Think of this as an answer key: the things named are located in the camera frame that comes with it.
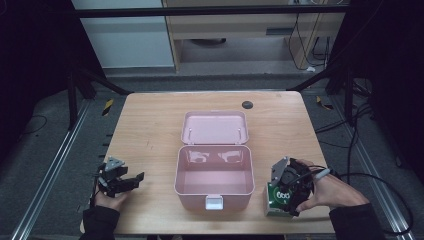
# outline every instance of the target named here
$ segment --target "hand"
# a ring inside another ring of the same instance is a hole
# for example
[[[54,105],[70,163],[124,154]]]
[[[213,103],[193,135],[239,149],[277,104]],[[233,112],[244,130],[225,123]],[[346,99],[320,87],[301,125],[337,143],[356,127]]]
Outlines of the hand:
[[[307,160],[296,160],[306,166],[314,165]],[[328,174],[327,176],[314,180],[314,195],[299,204],[296,211],[302,212],[316,206],[328,207],[348,207],[369,203],[368,199],[359,191],[344,183],[335,176]]]
[[[98,192],[95,198],[95,205],[114,209],[119,212],[122,203],[129,197],[131,191],[118,194],[115,198],[108,197],[102,192]]]

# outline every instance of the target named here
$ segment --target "box latch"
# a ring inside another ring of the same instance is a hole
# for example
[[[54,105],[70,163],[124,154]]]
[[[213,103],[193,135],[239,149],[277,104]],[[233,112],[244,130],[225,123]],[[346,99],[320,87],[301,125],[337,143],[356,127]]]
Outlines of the box latch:
[[[206,210],[222,210],[224,209],[224,199],[221,195],[206,196]]]

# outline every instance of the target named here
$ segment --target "box lid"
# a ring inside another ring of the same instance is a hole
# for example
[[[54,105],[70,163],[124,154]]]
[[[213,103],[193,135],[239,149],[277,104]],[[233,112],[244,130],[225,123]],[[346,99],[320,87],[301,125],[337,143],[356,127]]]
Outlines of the box lid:
[[[192,111],[185,115],[181,139],[188,145],[242,145],[248,139],[246,116],[240,111]]]

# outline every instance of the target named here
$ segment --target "pink plastic box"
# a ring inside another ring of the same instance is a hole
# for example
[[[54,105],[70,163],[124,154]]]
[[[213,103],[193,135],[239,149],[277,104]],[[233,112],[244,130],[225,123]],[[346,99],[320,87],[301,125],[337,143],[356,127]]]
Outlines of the pink plastic box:
[[[246,117],[240,111],[185,116],[175,191],[191,210],[241,210],[255,188]]]

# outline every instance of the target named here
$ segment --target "drawer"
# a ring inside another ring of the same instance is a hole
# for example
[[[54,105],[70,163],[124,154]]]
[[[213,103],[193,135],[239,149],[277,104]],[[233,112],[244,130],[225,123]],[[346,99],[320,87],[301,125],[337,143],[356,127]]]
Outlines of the drawer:
[[[288,0],[164,0],[167,7],[287,5]],[[293,28],[295,14],[245,14],[171,16],[168,26],[173,39],[264,37],[270,28]]]

